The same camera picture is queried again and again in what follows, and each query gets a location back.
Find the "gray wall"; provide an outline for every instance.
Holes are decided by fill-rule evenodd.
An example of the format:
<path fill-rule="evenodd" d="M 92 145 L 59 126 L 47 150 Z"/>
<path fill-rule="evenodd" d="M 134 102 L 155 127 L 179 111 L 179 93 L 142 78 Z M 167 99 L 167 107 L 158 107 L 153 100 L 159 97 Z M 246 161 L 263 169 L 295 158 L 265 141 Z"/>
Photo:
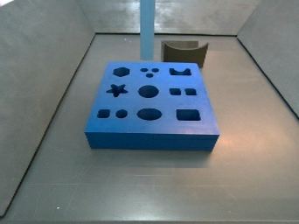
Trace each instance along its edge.
<path fill-rule="evenodd" d="M 155 32 L 238 35 L 261 0 L 157 0 Z M 139 33 L 139 0 L 79 0 L 95 32 Z"/>
<path fill-rule="evenodd" d="M 298 11 L 298 0 L 263 0 L 238 38 L 299 116 Z"/>
<path fill-rule="evenodd" d="M 75 0 L 0 8 L 0 216 L 94 35 Z"/>

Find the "vertical pole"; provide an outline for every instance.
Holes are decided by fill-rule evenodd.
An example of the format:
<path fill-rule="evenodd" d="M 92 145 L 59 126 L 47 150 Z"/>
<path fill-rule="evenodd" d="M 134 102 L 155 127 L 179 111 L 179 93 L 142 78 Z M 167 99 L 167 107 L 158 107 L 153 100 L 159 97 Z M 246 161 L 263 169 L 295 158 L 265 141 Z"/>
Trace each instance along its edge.
<path fill-rule="evenodd" d="M 141 0 L 141 58 L 153 60 L 155 54 L 155 0 Z"/>

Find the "rectangular hole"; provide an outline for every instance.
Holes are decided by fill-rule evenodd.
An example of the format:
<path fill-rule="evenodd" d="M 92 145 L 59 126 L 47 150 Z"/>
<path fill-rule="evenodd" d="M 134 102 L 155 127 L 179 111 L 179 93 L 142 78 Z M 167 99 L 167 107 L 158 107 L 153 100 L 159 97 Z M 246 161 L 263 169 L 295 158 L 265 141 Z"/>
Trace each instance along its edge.
<path fill-rule="evenodd" d="M 179 121 L 199 121 L 202 119 L 198 109 L 177 109 L 177 119 Z"/>
<path fill-rule="evenodd" d="M 195 88 L 186 88 L 185 92 L 187 95 L 197 95 L 197 89 Z"/>
<path fill-rule="evenodd" d="M 171 95 L 181 95 L 182 94 L 182 90 L 179 88 L 170 88 L 170 92 L 171 92 Z"/>
<path fill-rule="evenodd" d="M 98 111 L 98 118 L 108 118 L 110 117 L 110 109 L 100 109 Z"/>

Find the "star-shaped hole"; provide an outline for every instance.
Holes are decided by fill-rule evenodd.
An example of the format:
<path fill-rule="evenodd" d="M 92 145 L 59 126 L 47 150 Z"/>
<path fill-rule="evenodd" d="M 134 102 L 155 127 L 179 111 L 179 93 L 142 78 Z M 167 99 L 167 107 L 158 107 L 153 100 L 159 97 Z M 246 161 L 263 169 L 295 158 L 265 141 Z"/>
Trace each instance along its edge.
<path fill-rule="evenodd" d="M 111 85 L 111 89 L 107 91 L 107 93 L 114 94 L 115 97 L 119 97 L 120 94 L 126 94 L 126 85 Z"/>

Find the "shape sorter block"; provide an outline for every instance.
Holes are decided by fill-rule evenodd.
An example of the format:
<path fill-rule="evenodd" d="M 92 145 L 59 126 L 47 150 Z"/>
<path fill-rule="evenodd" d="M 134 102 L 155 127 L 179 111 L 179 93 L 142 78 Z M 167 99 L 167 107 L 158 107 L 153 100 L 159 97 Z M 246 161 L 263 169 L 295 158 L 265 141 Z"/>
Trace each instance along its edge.
<path fill-rule="evenodd" d="M 211 151 L 221 132 L 198 65 L 110 62 L 86 135 L 92 149 Z"/>

